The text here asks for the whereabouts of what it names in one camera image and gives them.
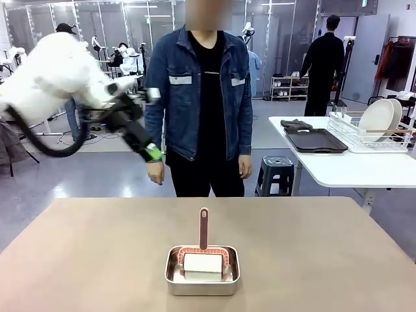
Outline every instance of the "door handle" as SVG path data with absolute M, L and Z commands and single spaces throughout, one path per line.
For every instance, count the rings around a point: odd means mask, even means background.
M 380 61 L 380 54 L 377 54 L 376 59 L 373 61 L 374 65 L 378 65 L 379 61 Z

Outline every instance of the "person in black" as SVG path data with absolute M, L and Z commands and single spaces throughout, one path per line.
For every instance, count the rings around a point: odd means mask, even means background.
M 120 42 L 120 44 L 118 45 L 118 48 L 121 48 L 122 46 L 126 47 L 126 49 L 128 48 L 127 44 L 125 44 L 124 42 Z M 114 60 L 110 62 L 109 66 L 120 67 L 120 65 L 123 64 L 122 54 L 120 53 L 120 51 L 116 50 L 113 55 L 114 55 Z
M 243 197 L 244 183 L 239 174 L 239 159 L 226 160 L 226 128 L 220 84 L 224 53 L 224 33 L 216 32 L 212 49 L 202 46 L 191 31 L 190 44 L 201 67 L 201 107 L 198 147 L 195 161 L 189 161 L 170 148 L 166 165 L 170 167 L 177 197 L 208 197 L 211 187 L 217 197 Z
M 339 22 L 338 16 L 330 16 L 326 21 L 328 32 L 316 39 L 306 54 L 300 73 L 300 77 L 303 77 L 309 70 L 305 116 L 326 115 L 334 73 L 336 73 L 336 78 L 340 77 L 345 52 L 343 41 L 334 35 Z
M 152 51 L 145 87 L 160 100 L 147 105 L 146 131 L 161 146 L 178 197 L 243 197 L 252 173 L 249 56 L 245 43 L 221 31 L 232 0 L 186 1 L 186 25 L 163 36 Z M 148 176 L 164 182 L 162 161 Z

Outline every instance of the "black oven mitt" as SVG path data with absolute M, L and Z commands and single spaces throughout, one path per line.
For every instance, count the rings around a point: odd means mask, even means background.
M 280 122 L 281 126 L 289 130 L 312 130 L 313 127 L 308 123 L 301 122 L 297 119 L 290 121 L 282 120 Z

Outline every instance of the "metal tray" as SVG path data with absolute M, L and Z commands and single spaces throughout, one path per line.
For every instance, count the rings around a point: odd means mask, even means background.
M 332 153 L 340 154 L 348 150 L 348 146 L 326 129 L 295 130 L 285 129 L 289 139 L 300 153 Z
M 175 296 L 232 296 L 235 294 L 240 280 L 240 263 L 236 249 L 230 246 L 210 247 L 222 247 L 229 252 L 229 266 L 222 274 L 223 281 L 220 283 L 187 281 L 183 275 L 182 266 L 177 263 L 177 255 L 181 246 L 175 246 L 168 253 L 164 271 L 164 278 L 168 282 L 171 294 Z

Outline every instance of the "black pants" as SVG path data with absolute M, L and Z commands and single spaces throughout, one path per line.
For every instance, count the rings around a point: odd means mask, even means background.
M 328 102 L 331 99 L 332 81 L 326 79 L 310 79 L 307 89 L 305 116 L 325 116 Z
M 211 188 L 216 197 L 244 197 L 238 158 L 208 164 L 205 161 L 170 161 L 177 197 L 208 197 Z

